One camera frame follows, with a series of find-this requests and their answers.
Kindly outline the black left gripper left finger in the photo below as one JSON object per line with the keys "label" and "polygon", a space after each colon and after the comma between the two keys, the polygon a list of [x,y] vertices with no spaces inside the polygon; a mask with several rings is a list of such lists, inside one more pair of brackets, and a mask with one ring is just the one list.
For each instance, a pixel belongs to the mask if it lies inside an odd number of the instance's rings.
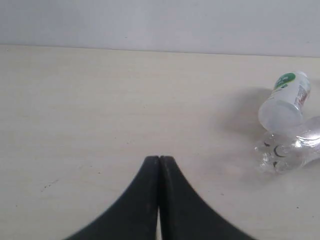
{"label": "black left gripper left finger", "polygon": [[69,240],[155,240],[160,158],[148,156],[123,194]]}

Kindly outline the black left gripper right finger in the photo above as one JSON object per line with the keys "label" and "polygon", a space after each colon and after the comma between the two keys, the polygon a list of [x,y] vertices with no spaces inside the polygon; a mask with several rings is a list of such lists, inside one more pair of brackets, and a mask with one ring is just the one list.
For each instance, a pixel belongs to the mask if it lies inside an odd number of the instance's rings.
{"label": "black left gripper right finger", "polygon": [[172,156],[161,156],[159,164],[159,214],[163,240],[252,239],[197,194]]}

